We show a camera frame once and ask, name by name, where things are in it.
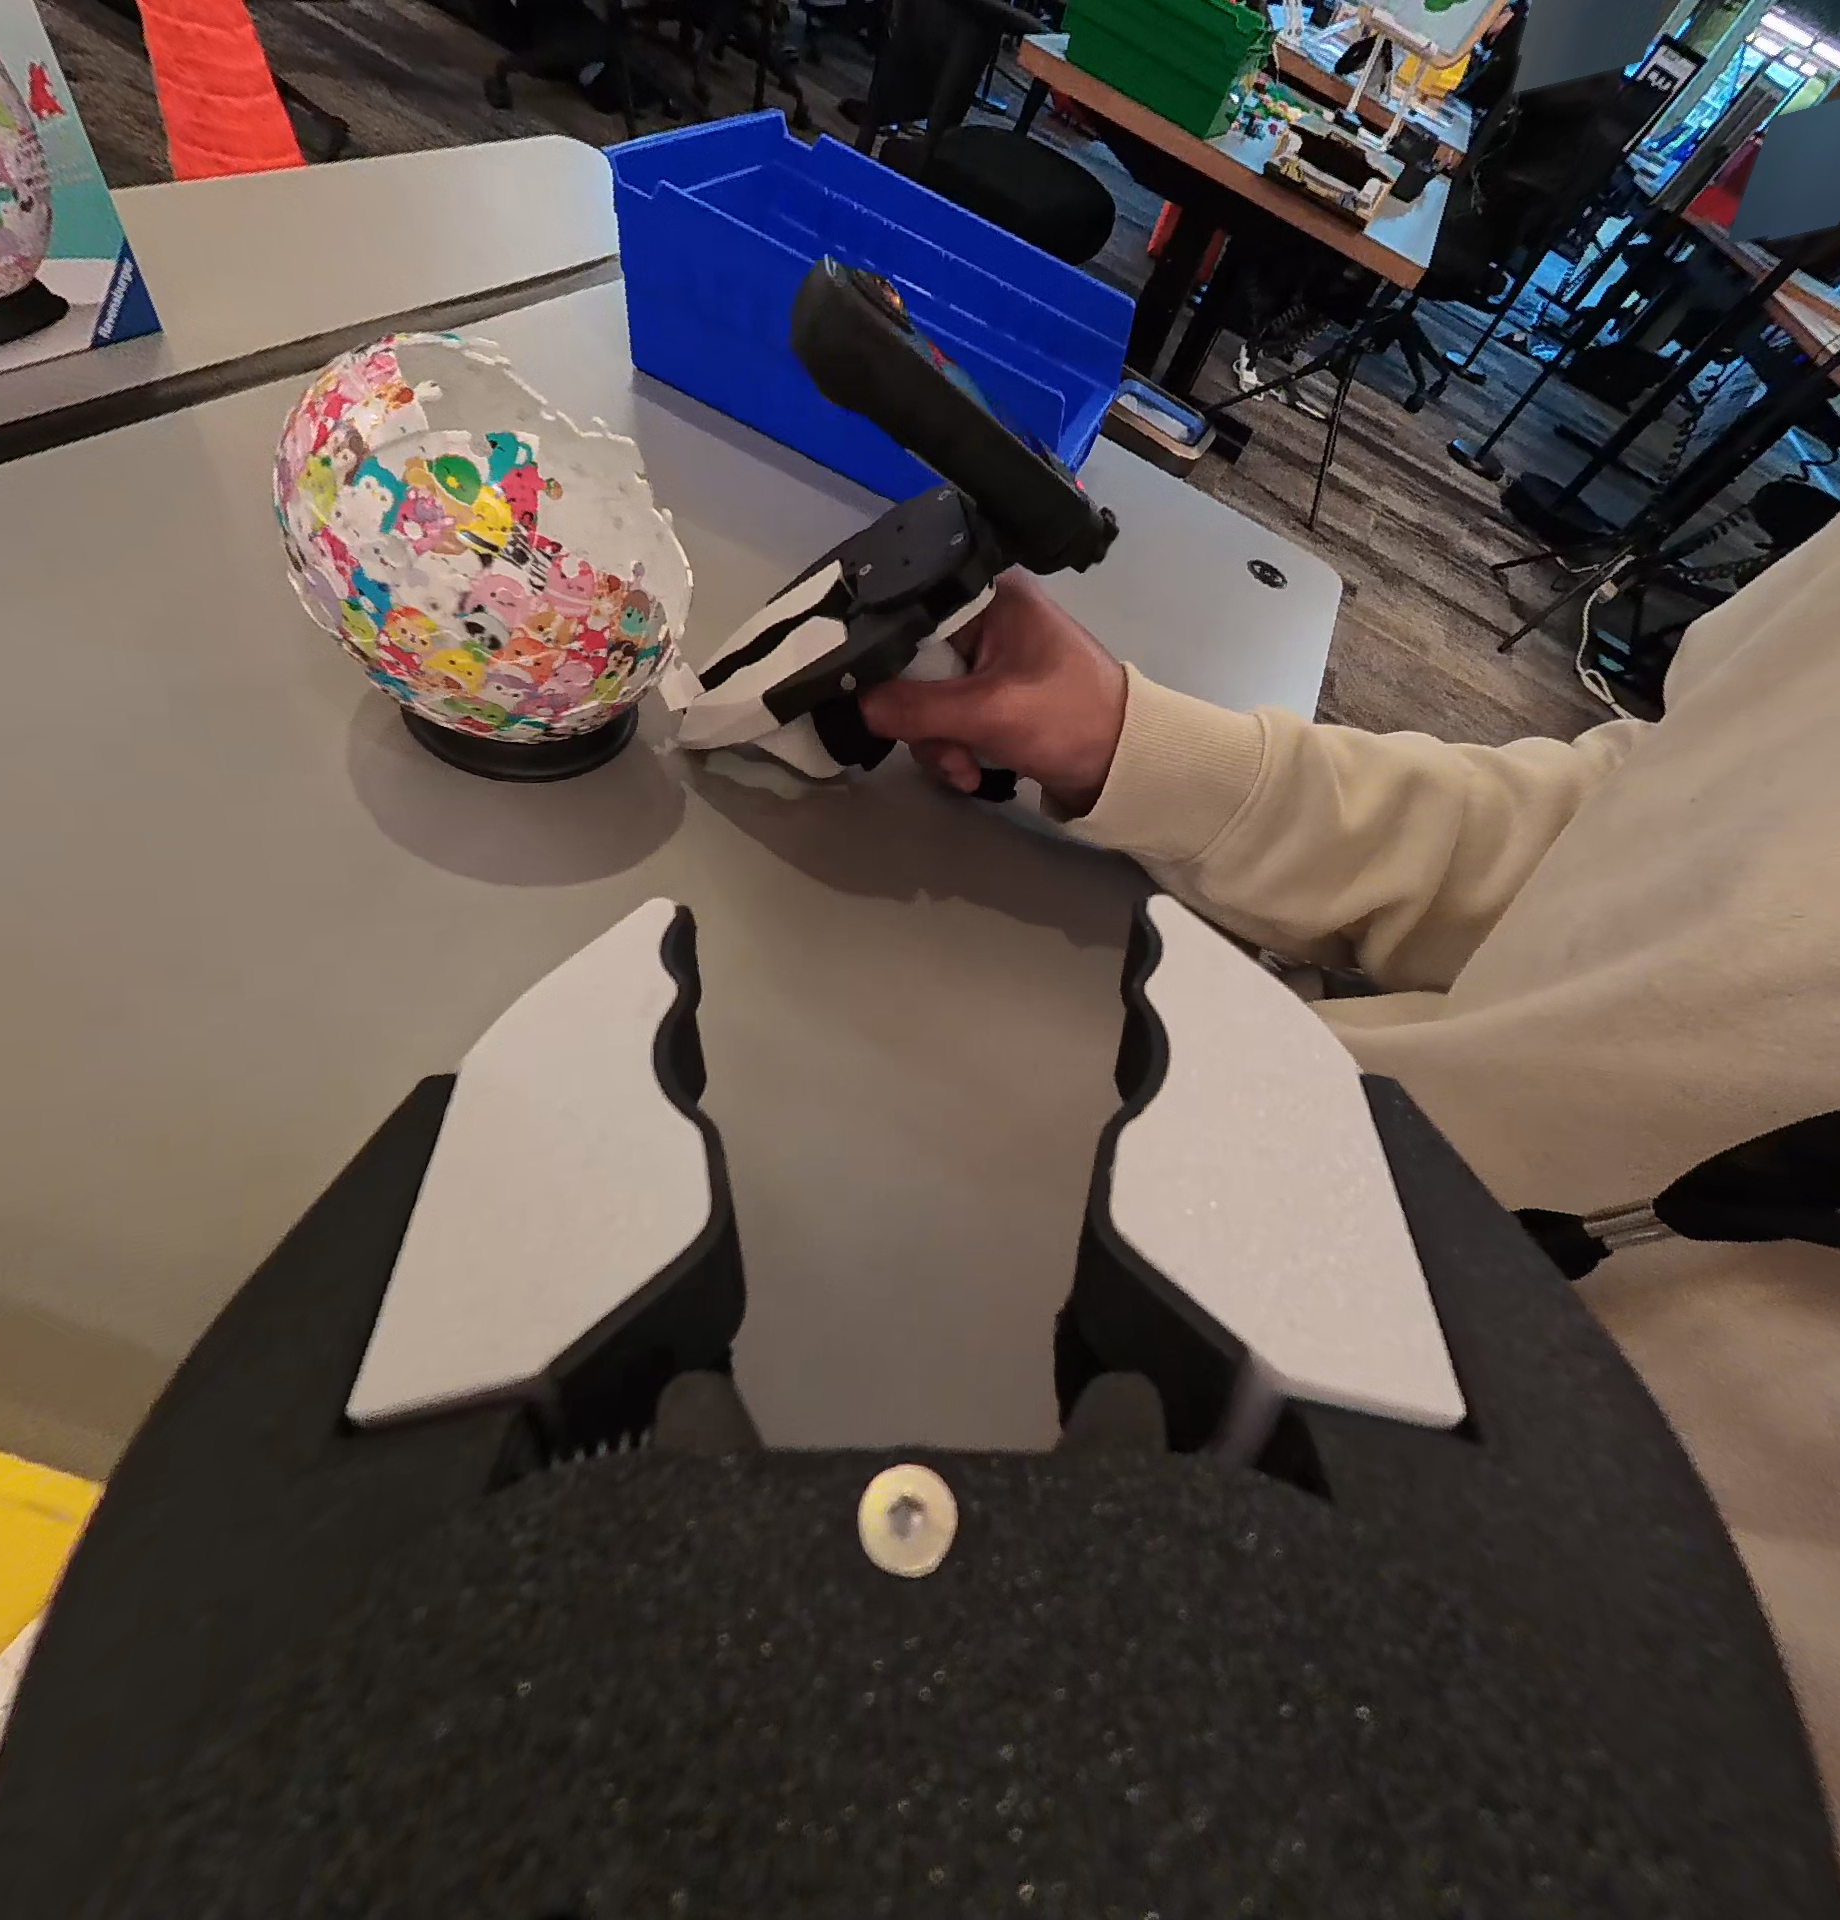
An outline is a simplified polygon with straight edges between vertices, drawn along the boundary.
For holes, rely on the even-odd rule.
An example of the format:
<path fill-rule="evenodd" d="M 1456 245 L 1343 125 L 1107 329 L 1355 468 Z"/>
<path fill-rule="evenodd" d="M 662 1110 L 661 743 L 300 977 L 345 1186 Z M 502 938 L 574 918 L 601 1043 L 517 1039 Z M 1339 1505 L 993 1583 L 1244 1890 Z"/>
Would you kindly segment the yellow plastic bin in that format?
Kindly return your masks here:
<path fill-rule="evenodd" d="M 105 1487 L 0 1454 L 0 1656 L 43 1617 Z"/>

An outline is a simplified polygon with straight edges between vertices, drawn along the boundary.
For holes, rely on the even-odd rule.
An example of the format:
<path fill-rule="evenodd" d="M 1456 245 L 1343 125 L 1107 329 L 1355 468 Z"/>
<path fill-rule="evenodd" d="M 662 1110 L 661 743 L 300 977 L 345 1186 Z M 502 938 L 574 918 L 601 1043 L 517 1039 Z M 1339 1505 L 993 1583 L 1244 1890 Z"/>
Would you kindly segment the orange traffic cone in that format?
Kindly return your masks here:
<path fill-rule="evenodd" d="M 308 164 L 245 3 L 139 3 L 137 13 L 173 180 Z"/>

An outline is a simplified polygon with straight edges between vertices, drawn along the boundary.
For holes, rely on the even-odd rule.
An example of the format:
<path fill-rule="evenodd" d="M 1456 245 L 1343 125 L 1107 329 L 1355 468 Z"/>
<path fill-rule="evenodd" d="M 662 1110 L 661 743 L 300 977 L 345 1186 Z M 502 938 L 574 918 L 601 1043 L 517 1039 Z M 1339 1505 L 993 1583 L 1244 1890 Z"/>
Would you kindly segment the wooden desk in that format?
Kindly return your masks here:
<path fill-rule="evenodd" d="M 1067 35 L 1032 35 L 1022 44 L 1015 61 L 1032 81 L 1048 83 L 1052 94 L 1071 101 L 1093 120 L 1128 136 L 1144 150 L 1164 155 L 1164 180 L 1153 190 L 1158 195 L 1181 206 L 1187 206 L 1193 194 L 1247 202 L 1393 286 L 1414 290 L 1429 275 L 1451 194 L 1449 180 L 1433 180 L 1414 203 L 1385 203 L 1366 228 L 1356 228 L 1343 214 L 1267 171 L 1269 138 L 1247 138 L 1239 132 L 1214 140 L 1193 138 L 1086 76 L 1074 66 L 1067 55 Z"/>

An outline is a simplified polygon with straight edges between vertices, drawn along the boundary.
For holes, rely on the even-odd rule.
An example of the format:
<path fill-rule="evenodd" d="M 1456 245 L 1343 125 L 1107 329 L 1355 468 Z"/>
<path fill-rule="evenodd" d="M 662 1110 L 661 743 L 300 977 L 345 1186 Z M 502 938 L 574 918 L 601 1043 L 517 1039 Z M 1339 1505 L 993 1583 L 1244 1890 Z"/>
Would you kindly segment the black office chair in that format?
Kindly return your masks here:
<path fill-rule="evenodd" d="M 889 5 L 856 150 L 1079 269 L 1114 232 L 1110 190 L 1031 134 L 972 120 L 1003 44 L 1042 30 L 1006 3 Z"/>
<path fill-rule="evenodd" d="M 1495 296 L 1508 265 L 1542 254 L 1605 187 L 1664 98 L 1622 70 L 1508 93 L 1485 113 L 1476 148 L 1453 177 L 1421 301 Z"/>

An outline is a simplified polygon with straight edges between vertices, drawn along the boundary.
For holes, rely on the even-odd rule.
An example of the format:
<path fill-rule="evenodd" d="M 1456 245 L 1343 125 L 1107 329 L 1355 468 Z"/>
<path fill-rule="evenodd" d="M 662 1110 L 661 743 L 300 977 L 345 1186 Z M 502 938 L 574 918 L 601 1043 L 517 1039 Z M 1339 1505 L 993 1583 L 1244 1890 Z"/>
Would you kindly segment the printed puzzle box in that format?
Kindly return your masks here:
<path fill-rule="evenodd" d="M 161 329 L 38 8 L 0 3 L 0 374 Z"/>

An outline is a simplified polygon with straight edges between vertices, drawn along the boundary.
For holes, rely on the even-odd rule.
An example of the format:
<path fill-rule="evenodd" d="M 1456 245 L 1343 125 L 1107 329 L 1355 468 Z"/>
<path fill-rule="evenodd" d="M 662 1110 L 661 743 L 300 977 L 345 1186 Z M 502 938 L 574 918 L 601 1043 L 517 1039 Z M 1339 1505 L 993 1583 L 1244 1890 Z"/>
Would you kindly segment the person's right hand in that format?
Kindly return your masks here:
<path fill-rule="evenodd" d="M 1027 572 L 956 640 L 965 673 L 886 681 L 860 696 L 866 728 L 909 749 L 948 790 L 972 798 L 991 770 L 1031 781 L 1071 818 L 1102 798 L 1128 709 L 1124 664 Z"/>

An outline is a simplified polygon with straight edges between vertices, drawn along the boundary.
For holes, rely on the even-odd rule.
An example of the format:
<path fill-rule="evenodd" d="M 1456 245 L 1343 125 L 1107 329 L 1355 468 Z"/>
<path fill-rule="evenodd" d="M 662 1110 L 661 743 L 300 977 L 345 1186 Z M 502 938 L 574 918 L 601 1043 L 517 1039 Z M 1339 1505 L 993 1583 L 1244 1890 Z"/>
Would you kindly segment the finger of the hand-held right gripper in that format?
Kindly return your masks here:
<path fill-rule="evenodd" d="M 825 560 L 781 590 L 727 640 L 699 671 L 702 689 L 720 689 L 757 663 L 769 660 L 810 621 L 830 621 L 845 633 L 856 604 L 853 582 L 843 560 Z"/>
<path fill-rule="evenodd" d="M 740 634 L 699 677 L 699 693 L 678 722 L 678 746 L 693 754 L 760 751 L 812 781 L 860 770 L 860 743 L 845 725 L 827 726 L 804 707 L 782 718 L 769 705 L 805 668 L 843 655 L 847 628 L 754 628 Z"/>

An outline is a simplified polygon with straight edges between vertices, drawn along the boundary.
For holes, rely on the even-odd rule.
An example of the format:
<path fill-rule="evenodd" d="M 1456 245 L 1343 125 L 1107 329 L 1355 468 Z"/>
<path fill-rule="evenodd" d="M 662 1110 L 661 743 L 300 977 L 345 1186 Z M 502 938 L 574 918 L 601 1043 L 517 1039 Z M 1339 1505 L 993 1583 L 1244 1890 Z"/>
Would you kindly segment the black ball stand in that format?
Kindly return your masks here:
<path fill-rule="evenodd" d="M 612 763 L 632 746 L 640 728 L 640 709 L 629 707 L 597 728 L 565 738 L 502 739 L 439 722 L 400 707 L 406 734 L 434 758 L 479 781 L 560 782 L 574 781 Z"/>

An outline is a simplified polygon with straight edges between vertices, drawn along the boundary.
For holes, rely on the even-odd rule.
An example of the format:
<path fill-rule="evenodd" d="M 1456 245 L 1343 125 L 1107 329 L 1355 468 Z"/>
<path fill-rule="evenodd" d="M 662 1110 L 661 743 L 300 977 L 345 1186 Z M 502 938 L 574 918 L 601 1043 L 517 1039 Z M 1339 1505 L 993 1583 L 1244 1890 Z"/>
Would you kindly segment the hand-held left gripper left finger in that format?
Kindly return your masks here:
<path fill-rule="evenodd" d="M 519 1409 L 597 1454 L 723 1369 L 745 1275 L 705 1115 L 694 915 L 647 900 L 463 1060 L 371 1340 L 351 1427 Z"/>

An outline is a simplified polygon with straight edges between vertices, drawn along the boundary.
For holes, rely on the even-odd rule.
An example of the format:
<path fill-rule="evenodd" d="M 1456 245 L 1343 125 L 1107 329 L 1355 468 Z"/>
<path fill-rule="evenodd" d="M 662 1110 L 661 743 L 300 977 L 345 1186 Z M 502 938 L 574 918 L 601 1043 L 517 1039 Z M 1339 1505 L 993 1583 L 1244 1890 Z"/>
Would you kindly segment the colourful puzzle ball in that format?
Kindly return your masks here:
<path fill-rule="evenodd" d="M 325 362 L 280 428 L 272 511 L 313 625 L 445 728 L 586 734 L 680 657 L 694 570 L 639 445 L 494 343 L 394 333 Z"/>

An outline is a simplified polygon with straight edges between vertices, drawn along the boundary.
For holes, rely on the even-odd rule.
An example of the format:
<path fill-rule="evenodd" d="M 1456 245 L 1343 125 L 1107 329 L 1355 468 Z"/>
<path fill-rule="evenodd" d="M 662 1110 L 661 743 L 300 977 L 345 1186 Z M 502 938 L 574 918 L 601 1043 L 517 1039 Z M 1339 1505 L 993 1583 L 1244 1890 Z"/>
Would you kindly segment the blue divided plastic bin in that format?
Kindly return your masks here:
<path fill-rule="evenodd" d="M 833 258 L 889 281 L 1003 420 L 1086 465 L 1124 379 L 1122 292 L 781 111 L 605 160 L 639 372 L 870 494 L 921 494 L 932 469 L 818 397 L 791 350 L 798 290 Z"/>

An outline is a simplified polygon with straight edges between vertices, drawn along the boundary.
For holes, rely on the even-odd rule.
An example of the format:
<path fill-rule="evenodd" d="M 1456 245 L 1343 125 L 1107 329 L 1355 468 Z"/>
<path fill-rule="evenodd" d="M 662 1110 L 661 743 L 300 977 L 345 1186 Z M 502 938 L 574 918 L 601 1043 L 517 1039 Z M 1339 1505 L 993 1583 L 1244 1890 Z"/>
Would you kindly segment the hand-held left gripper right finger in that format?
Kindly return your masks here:
<path fill-rule="evenodd" d="M 1062 1433 L 1312 1468 L 1341 1412 L 1468 1441 L 1468 1398 L 1360 1067 L 1166 896 L 1132 918 L 1117 1106 L 1055 1323 Z"/>

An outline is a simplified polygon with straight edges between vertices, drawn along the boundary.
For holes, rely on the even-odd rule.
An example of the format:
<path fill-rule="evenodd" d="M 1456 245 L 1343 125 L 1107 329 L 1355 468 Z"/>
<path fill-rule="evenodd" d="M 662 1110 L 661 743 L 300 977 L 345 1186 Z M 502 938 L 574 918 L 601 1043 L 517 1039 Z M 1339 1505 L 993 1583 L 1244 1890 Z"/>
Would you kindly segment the person's right forearm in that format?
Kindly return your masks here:
<path fill-rule="evenodd" d="M 1380 992 L 1446 992 L 1588 802 L 1659 735 L 1611 720 L 1502 749 L 1229 711 L 1124 671 L 1100 773 L 1043 809 L 1170 896 L 1295 963 Z"/>

